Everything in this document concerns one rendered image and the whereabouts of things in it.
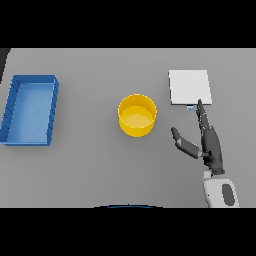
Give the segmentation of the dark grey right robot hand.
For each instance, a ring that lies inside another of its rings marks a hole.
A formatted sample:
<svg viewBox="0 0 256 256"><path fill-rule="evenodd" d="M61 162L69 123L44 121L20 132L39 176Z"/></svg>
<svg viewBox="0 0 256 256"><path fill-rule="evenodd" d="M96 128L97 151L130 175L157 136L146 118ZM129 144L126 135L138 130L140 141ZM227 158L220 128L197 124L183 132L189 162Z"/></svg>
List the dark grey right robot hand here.
<svg viewBox="0 0 256 256"><path fill-rule="evenodd" d="M208 116L201 99L198 100L196 114L201 133L201 148L183 138L179 131L175 127L172 127L171 133L175 141L175 146L178 150L194 159L202 158L204 165L211 170L213 175L222 175L225 173L225 170L219 137L214 127L209 124Z"/></svg>

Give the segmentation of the pale square measuring scale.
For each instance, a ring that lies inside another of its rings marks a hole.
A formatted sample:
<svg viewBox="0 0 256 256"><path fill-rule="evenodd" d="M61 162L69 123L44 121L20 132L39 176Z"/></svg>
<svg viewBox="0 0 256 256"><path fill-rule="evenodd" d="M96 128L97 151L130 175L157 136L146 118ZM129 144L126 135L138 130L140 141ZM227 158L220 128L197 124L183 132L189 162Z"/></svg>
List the pale square measuring scale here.
<svg viewBox="0 0 256 256"><path fill-rule="evenodd" d="M194 106L198 100L212 104L206 70L169 70L168 78L171 105Z"/></svg>

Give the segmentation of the yellow bowl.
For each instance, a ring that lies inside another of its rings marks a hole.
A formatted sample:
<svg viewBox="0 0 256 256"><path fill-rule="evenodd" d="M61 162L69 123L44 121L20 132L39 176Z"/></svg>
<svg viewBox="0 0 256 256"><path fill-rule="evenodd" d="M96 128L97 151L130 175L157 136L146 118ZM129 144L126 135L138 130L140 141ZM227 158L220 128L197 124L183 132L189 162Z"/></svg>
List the yellow bowl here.
<svg viewBox="0 0 256 256"><path fill-rule="evenodd" d="M153 129L157 108L148 96L132 94L122 99L117 113L121 130L131 137L140 138Z"/></svg>

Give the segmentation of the blue tray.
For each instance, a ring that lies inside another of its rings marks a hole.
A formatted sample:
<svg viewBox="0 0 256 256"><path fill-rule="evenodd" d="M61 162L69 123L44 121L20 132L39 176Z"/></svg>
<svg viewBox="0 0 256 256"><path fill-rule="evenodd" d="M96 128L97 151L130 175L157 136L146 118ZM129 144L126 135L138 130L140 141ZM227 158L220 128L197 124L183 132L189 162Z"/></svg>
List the blue tray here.
<svg viewBox="0 0 256 256"><path fill-rule="evenodd" d="M13 75L0 124L0 144L49 146L58 89L55 75Z"/></svg>

